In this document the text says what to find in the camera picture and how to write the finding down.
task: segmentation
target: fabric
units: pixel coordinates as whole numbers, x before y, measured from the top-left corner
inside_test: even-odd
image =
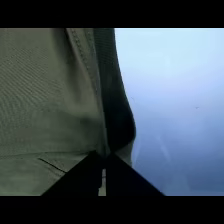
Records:
[[[41,195],[135,137],[113,29],[0,29],[0,195]]]

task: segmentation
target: garment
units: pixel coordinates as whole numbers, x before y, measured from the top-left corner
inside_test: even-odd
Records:
[[[0,195],[41,195],[135,138],[112,28],[0,29]]]

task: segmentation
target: light blue surface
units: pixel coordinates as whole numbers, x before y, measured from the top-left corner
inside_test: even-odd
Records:
[[[116,29],[134,168],[166,195],[224,195],[224,29]]]

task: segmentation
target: white background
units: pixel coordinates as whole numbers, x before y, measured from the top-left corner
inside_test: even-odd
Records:
[[[224,195],[224,29],[115,29],[133,167],[166,195]]]

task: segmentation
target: olive green fabric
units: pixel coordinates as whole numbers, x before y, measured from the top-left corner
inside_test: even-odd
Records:
[[[0,195],[41,195],[93,150],[127,159],[134,136],[113,29],[0,29]]]

